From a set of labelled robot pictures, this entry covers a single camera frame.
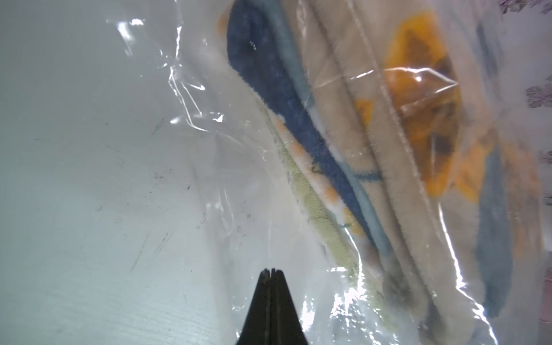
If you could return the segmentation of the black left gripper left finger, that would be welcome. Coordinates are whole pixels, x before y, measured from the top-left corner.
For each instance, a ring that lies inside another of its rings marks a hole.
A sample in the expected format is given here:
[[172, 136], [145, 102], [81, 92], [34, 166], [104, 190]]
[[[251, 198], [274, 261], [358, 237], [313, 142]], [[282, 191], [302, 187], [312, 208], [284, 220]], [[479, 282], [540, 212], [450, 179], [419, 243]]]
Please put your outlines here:
[[270, 344], [271, 272], [261, 271], [250, 309], [236, 345]]

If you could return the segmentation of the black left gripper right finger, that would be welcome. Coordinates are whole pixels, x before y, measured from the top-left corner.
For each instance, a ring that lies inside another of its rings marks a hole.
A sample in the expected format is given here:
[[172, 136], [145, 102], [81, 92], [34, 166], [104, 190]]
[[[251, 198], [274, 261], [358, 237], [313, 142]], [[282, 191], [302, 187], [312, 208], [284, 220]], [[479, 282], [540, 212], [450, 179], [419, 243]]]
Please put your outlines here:
[[285, 275], [276, 269], [270, 280], [270, 343], [308, 345]]

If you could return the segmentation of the clear plastic vacuum bag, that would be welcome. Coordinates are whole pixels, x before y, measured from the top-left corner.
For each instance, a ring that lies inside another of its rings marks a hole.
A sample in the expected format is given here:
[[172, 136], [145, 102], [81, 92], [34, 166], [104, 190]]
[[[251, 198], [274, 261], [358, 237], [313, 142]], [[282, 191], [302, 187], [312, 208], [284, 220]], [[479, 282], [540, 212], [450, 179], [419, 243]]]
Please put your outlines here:
[[166, 78], [236, 344], [535, 344], [537, 162], [496, 1], [114, 1]]

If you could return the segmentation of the beige blanket with orange pattern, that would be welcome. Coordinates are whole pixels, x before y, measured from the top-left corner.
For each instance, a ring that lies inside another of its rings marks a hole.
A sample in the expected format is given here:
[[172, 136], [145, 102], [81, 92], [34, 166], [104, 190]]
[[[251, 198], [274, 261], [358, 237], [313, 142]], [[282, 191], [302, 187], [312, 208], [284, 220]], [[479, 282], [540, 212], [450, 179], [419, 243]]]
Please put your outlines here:
[[493, 1], [233, 1], [262, 103], [337, 264], [418, 344], [534, 344], [546, 263]]

